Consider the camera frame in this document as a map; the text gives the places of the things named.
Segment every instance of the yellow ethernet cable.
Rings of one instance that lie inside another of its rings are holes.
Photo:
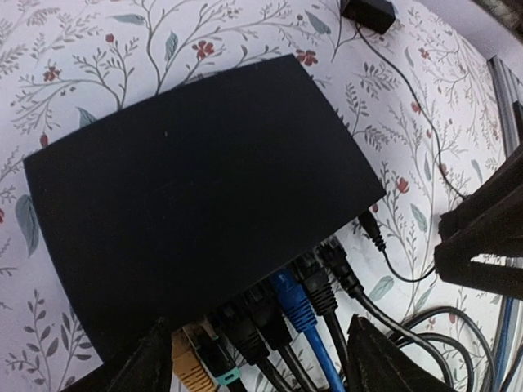
[[[172,334],[172,372],[189,392],[216,390],[182,330]]]

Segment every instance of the blue ethernet cable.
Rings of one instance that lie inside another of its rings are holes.
[[[315,328],[318,322],[303,287],[285,269],[273,274],[270,277],[270,283],[275,289],[278,301],[291,324],[298,333],[303,332],[305,338],[309,341],[329,382],[331,391],[345,392],[342,379],[337,374],[333,361]]]

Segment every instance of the black router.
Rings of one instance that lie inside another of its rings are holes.
[[[194,321],[384,195],[292,57],[178,87],[25,159],[47,248],[106,360]]]

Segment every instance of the blue cable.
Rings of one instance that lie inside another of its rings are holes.
[[[501,384],[503,383],[503,374],[507,368],[507,338],[508,338],[508,329],[510,328],[511,314],[512,314],[512,305],[514,299],[507,297],[505,302],[505,310],[503,312],[503,321],[501,325],[501,332],[499,335],[498,343],[498,352],[496,353],[495,363],[496,363],[496,378],[495,378],[495,388],[499,390]]]
[[[279,303],[291,324],[298,333],[303,332],[305,338],[309,341],[332,392],[345,392],[342,379],[337,374],[333,361],[315,328],[318,322],[303,287],[287,270],[273,274],[270,277],[270,283],[276,290]]]

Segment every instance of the floral wallpaper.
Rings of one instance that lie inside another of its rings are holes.
[[[441,170],[470,193],[504,160],[485,59],[425,7],[411,0],[394,4],[397,21],[387,34],[362,31],[405,72],[439,130]],[[101,363],[53,269],[25,181],[24,157],[182,83],[289,53],[327,97],[387,190],[372,211],[392,264],[407,277],[420,276],[431,268],[440,241],[438,216],[458,198],[441,179],[435,136],[421,108],[354,25],[340,18],[339,0],[0,2],[1,390],[55,392]],[[499,296],[442,283],[436,275],[402,283],[355,223],[337,235],[367,293],[391,317],[401,321],[435,305],[455,305],[493,341]],[[365,312],[336,290],[337,314],[348,327],[355,312]],[[319,325],[337,363],[323,321]],[[460,320],[443,315],[418,328],[460,340],[472,354],[478,385],[485,354]],[[318,386],[325,386],[305,340],[296,336],[293,347]],[[464,390],[463,361],[454,349],[440,348],[456,389]],[[426,354],[415,347],[406,352],[440,376]],[[256,368],[234,355],[249,391],[271,390]],[[273,354],[271,360],[293,383],[281,359]],[[174,380],[172,389],[182,387]]]

